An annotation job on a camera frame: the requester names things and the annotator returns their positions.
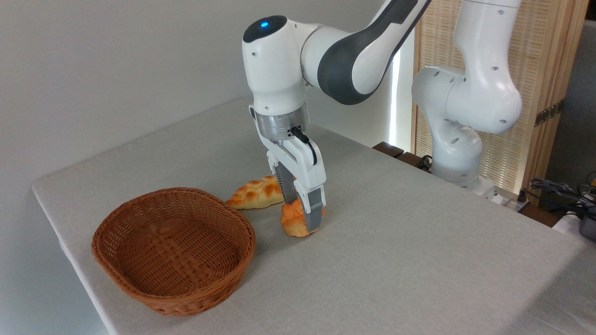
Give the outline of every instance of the toy bread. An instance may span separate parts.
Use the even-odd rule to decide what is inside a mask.
[[[289,236],[304,237],[319,230],[318,228],[308,232],[306,228],[306,221],[304,219],[304,210],[302,209],[302,201],[297,199],[292,204],[284,204],[281,206],[281,227]]]
[[[284,201],[275,176],[252,180],[239,188],[225,203],[233,209],[265,208]]]

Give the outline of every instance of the white wall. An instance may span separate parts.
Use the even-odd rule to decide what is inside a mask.
[[[240,41],[253,21],[285,14],[354,31],[381,3],[0,2],[0,333],[106,332],[30,190],[34,180],[250,95]],[[311,96],[313,120],[369,145],[384,139],[386,94],[366,102],[365,118],[331,117],[342,108]]]

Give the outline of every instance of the bamboo blind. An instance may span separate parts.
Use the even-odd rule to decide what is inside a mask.
[[[417,73],[427,65],[463,68],[453,31],[461,0],[431,2],[416,30]],[[509,48],[511,77],[523,100],[517,123],[501,135],[479,132],[480,174],[517,192],[544,177],[558,116],[534,127],[536,115],[564,98],[588,0],[522,0]],[[432,153],[424,115],[414,104],[412,140],[418,156]]]

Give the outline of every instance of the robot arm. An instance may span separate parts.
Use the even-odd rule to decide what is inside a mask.
[[[318,146],[304,134],[307,87],[342,104],[366,100],[429,3],[387,0],[368,27],[352,34],[280,15],[245,31],[244,69],[254,97],[250,112],[285,202],[300,195],[309,231],[321,223],[326,175]]]
[[[465,70],[427,66],[412,84],[432,136],[432,173],[487,198],[494,185],[479,176],[482,141],[474,129],[501,134],[522,112],[507,59],[519,5],[520,0],[463,0],[454,41]]]

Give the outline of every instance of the woven basket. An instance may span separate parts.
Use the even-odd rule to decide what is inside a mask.
[[[240,212],[195,188],[130,200],[100,224],[91,252],[120,289],[152,310],[194,315],[227,299],[254,253]]]

